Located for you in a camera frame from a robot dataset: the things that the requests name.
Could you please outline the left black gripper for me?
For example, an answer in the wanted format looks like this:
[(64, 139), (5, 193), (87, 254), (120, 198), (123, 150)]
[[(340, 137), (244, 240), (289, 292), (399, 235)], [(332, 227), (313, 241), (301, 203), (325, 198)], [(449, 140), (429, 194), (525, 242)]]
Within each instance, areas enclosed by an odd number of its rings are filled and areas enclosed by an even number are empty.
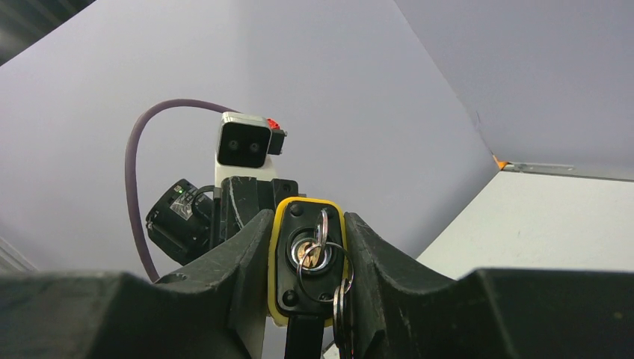
[(212, 247), (231, 239), (260, 211), (274, 211), (282, 200), (298, 195), (298, 183), (291, 179), (233, 176), (222, 180), (213, 190)]

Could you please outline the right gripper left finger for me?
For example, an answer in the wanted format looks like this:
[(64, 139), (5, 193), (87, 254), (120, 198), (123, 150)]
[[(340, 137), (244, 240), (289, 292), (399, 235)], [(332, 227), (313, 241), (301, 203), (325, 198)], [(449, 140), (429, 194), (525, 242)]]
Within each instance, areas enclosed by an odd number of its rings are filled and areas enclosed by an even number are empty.
[(263, 210), (227, 242), (149, 283), (109, 271), (1, 277), (3, 358), (260, 358)]

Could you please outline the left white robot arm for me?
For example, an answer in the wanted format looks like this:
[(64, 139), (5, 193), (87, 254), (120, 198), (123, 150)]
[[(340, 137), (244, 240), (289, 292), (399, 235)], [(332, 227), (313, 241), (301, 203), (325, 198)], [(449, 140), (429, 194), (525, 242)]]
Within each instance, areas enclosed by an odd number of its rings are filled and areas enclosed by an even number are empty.
[(299, 195), (290, 179), (229, 177), (200, 188), (181, 179), (146, 216), (150, 240), (184, 266), (231, 239), (260, 211)]

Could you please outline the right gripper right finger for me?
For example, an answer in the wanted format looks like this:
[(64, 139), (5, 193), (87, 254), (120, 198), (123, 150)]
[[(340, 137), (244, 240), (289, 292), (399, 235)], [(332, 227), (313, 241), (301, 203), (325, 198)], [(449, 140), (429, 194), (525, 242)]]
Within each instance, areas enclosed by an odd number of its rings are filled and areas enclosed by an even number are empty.
[(633, 275), (477, 269), (446, 277), (345, 214), (356, 358), (631, 358)]

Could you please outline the yellow padlock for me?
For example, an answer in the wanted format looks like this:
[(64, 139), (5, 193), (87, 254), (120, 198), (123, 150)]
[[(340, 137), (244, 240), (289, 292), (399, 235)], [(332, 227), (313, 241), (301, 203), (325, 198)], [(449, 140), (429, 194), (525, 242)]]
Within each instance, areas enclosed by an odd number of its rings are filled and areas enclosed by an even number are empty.
[[(282, 200), (275, 209), (268, 249), (267, 303), (269, 314), (278, 326), (287, 326), (289, 320), (294, 316), (304, 316), (299, 313), (301, 299), (298, 295), (298, 280), (290, 249), (293, 240), (300, 232), (314, 228), (316, 215), (308, 215), (306, 211), (320, 209), (325, 205), (337, 208), (345, 234), (344, 212), (340, 206), (332, 201), (308, 197), (288, 197)], [(346, 234), (345, 246), (348, 251)], [(330, 320), (324, 323), (326, 328), (331, 325)]]

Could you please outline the silver keys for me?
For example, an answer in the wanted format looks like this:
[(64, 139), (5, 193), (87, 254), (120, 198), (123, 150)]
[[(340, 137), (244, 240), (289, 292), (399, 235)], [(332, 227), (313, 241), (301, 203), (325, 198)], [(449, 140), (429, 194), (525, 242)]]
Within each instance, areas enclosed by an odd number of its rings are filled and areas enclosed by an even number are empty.
[(351, 358), (350, 310), (346, 300), (354, 281), (354, 267), (345, 246), (342, 220), (335, 206), (309, 209), (314, 228), (304, 230), (290, 249), (301, 299), (299, 313), (315, 327), (331, 321), (335, 345), (341, 358)]

